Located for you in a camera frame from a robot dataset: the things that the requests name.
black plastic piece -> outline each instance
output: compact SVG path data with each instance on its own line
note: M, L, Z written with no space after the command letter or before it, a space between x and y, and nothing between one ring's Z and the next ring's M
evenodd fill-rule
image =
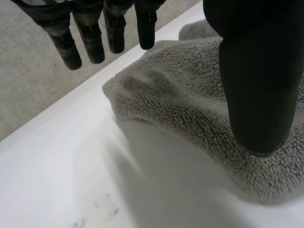
M304 1L204 0L204 10L224 37L219 65L233 134L252 155L270 156L294 118L304 68Z
M109 48L112 53L124 51L124 15L133 5L133 0L105 0L104 21L108 37Z
M73 5L74 21L93 64L99 64L105 60L101 30L98 24L103 4L103 0L83 0L76 1Z
M155 43L156 11L165 0L135 0L139 43L144 50L151 49Z
M82 65L82 61L69 29L70 15L68 14L55 21L35 22L48 33L66 67L70 70L79 69Z

concrete floor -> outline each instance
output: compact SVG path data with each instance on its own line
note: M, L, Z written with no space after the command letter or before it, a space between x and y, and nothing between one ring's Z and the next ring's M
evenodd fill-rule
M200 0L167 0L158 10L156 30L182 14ZM68 92L86 81L120 55L109 50L104 18L106 60L90 63L73 21L71 31L83 61L77 71L68 70L48 35L9 0L0 0L0 141L41 113ZM125 15L125 52L139 43L135 10Z

smudge mark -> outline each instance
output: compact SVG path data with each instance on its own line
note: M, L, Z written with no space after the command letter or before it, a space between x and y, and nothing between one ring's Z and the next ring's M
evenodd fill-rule
M72 222L69 228L83 228L85 226L86 221L82 219L80 222Z
M116 215L118 211L119 211L119 208L116 208L116 209L114 210L114 215Z
M103 196L99 197L95 203L94 203L94 206L96 208L99 208L101 207L105 202L108 201L108 199L110 198L110 194L104 194Z
M83 228L85 226L86 221L82 219L79 224L79 228Z
M70 228L77 228L78 223L77 222L72 222Z

gray towel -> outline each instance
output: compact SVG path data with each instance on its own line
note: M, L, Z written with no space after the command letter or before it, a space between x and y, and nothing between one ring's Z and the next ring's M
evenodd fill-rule
M186 25L179 38L156 43L103 86L116 116L157 125L206 151L251 198L278 202L300 193L303 80L287 142L269 158L254 157L238 146L230 128L219 76L221 37L203 20Z

